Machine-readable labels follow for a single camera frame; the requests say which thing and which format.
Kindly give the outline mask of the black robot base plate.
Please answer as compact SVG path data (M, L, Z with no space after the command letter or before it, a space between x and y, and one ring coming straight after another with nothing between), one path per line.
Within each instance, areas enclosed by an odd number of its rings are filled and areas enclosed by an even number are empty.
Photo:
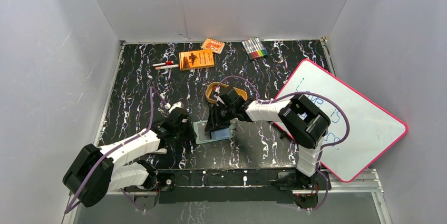
M329 174L311 177L295 168L159 170L148 185L126 188L135 196L157 196L161 204L180 202L273 201L312 209L332 188Z

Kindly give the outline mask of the tan oval tray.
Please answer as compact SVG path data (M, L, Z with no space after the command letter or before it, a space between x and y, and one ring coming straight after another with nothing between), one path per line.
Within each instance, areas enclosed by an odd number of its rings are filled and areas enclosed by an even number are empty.
M224 84L224 83L219 84L219 82L210 83L205 91L205 97L206 97L207 101L211 104L216 104L218 92L220 91L220 89L224 89L226 87L229 87L229 85ZM237 92L237 94L242 96L242 98L245 101L248 100L248 94L244 90L236 88L236 87L234 87L234 89Z

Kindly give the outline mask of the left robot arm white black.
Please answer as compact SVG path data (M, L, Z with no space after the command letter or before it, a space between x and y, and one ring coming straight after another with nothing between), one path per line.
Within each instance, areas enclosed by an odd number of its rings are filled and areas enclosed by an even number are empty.
M158 172L140 157L166 154L169 144L196 137L183 103L167 107L167 117L131 137L100 147L88 144L81 149L62 182L82 205L94 206L108 192L126 187L155 188Z

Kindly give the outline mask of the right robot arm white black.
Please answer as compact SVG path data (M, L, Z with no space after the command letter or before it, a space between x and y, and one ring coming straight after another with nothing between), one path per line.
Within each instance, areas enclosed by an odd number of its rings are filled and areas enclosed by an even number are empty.
M225 129L234 120L274 122L286 128L298 145L296 170L279 176L274 185L282 190L311 189L310 194L296 195L294 201L306 210L317 207L322 141L330 126L328 116L304 94L282 101L245 100L233 87L226 87L209 107L205 132Z

